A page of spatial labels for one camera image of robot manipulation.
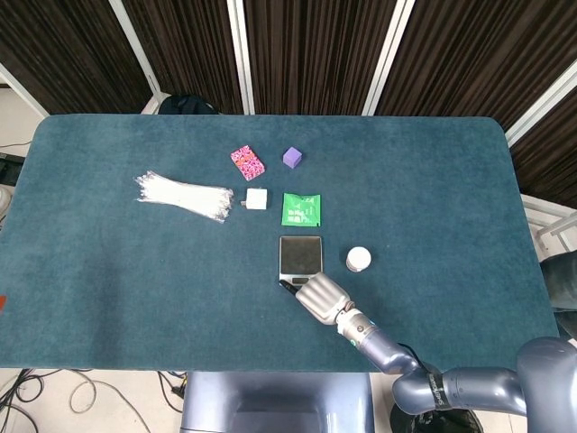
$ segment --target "teal felt tablecloth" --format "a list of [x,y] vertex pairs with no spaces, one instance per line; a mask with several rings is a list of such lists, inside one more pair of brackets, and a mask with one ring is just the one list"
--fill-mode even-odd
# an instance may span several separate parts
[[[245,144],[266,166],[251,182]],[[234,189],[228,220],[136,201],[146,170]],[[268,210],[240,206],[247,187]],[[283,192],[321,194],[322,226],[281,226]],[[321,235],[325,273],[441,369],[511,366],[556,334],[491,119],[65,115],[39,126],[0,236],[0,365],[372,370],[279,287],[281,235]]]

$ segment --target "green packet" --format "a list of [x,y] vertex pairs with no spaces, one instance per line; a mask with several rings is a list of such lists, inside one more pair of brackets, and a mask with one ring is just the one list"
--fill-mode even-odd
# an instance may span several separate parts
[[285,192],[281,224],[283,226],[320,227],[321,196],[298,196]]

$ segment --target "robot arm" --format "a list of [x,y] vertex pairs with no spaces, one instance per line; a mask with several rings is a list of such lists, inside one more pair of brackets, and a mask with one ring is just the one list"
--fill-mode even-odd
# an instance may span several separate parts
[[391,340],[323,273],[300,289],[285,281],[280,284],[321,323],[336,325],[338,333],[382,372],[401,374],[393,395],[406,413],[494,410],[527,414],[529,433],[577,431],[577,350],[559,338],[538,338],[523,346],[518,373],[505,368],[439,373]]

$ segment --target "small white container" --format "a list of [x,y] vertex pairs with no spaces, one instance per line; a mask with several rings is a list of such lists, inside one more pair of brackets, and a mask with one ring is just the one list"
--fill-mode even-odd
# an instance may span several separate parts
[[349,271],[364,271],[371,264],[371,253],[363,246],[355,246],[346,256],[346,267]]

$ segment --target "dark brown curtain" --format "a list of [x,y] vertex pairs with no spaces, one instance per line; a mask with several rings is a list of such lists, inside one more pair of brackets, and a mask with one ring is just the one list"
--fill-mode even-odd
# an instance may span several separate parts
[[511,148],[521,192],[577,208],[577,89]]
[[507,129],[577,58],[574,0],[417,0],[379,115],[487,115]]
[[257,114],[359,115],[394,0],[245,0]]
[[107,0],[0,0],[0,62],[54,115],[139,113],[152,95]]
[[163,92],[242,114],[226,0],[124,0]]

